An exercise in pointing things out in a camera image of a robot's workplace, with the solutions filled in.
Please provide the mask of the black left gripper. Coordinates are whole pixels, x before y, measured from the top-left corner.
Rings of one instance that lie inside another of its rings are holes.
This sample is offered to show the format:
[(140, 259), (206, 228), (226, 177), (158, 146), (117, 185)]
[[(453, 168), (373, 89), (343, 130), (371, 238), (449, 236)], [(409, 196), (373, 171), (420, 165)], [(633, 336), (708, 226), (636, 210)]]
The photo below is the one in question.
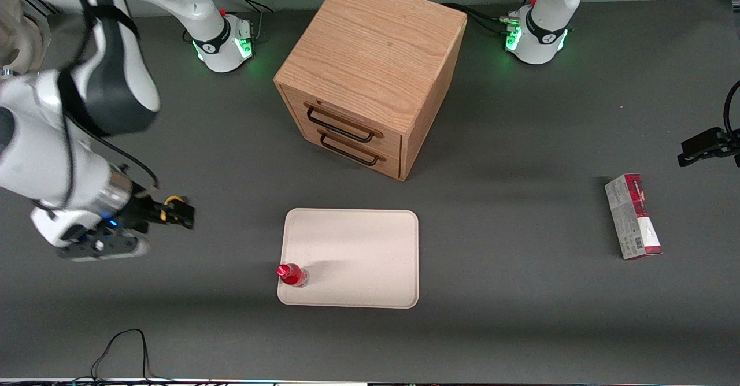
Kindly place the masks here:
[(681, 143), (682, 153), (678, 155), (679, 167), (685, 168), (698, 161), (716, 157), (713, 151), (718, 150), (717, 157), (732, 157), (735, 165), (740, 167), (739, 129), (730, 132), (713, 127)]

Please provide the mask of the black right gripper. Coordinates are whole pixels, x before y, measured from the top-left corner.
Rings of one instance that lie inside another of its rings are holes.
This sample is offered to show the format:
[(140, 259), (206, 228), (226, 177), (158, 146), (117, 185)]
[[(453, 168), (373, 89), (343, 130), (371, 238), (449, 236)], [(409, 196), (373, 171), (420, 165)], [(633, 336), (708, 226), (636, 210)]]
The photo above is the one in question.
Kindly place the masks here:
[(180, 225), (183, 228), (195, 227), (195, 209), (188, 204), (187, 197), (172, 195), (164, 204), (151, 195), (132, 195), (127, 204), (118, 212), (118, 227), (122, 231), (148, 234), (150, 226)]

